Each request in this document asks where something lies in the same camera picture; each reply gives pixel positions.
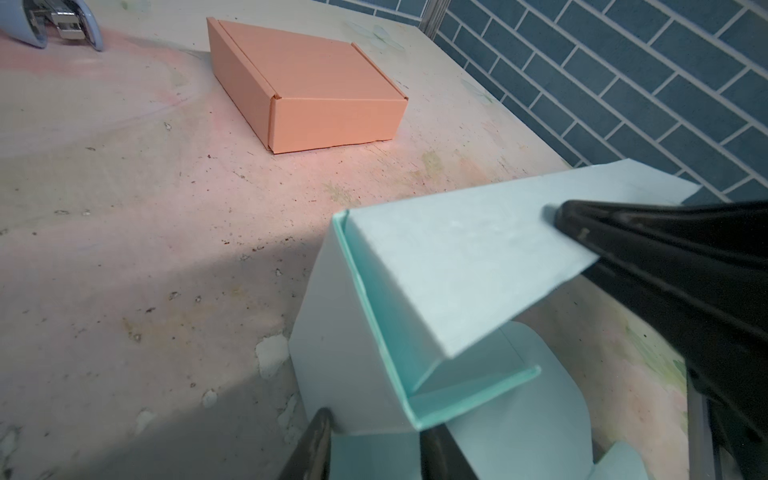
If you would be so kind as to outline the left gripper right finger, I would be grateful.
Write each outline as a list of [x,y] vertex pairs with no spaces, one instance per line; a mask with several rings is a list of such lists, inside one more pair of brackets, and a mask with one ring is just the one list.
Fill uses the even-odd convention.
[[478,477],[445,424],[419,434],[424,480],[477,480]]

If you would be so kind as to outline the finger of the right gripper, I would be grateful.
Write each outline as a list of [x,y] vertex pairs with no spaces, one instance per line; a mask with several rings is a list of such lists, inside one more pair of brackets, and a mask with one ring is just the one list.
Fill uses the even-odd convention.
[[565,236],[585,274],[660,333],[698,389],[767,438],[767,203],[649,206],[569,200]]

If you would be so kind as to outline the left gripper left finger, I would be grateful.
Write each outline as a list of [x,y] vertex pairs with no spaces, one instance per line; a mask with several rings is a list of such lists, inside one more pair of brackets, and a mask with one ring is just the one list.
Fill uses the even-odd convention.
[[279,480],[327,480],[330,478],[333,416],[319,409],[283,467]]

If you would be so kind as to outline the light blue paper box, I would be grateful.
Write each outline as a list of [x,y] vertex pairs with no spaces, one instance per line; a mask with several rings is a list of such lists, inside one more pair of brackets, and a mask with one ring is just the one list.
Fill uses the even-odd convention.
[[332,479],[644,479],[592,453],[585,399],[518,316],[596,261],[553,217],[569,200],[677,206],[697,186],[631,159],[334,214],[289,340]]

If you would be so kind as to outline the orange paper box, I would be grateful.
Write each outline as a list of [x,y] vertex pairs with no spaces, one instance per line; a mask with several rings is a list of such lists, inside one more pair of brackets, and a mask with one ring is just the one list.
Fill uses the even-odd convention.
[[407,96],[354,43],[207,20],[213,72],[274,154],[394,138]]

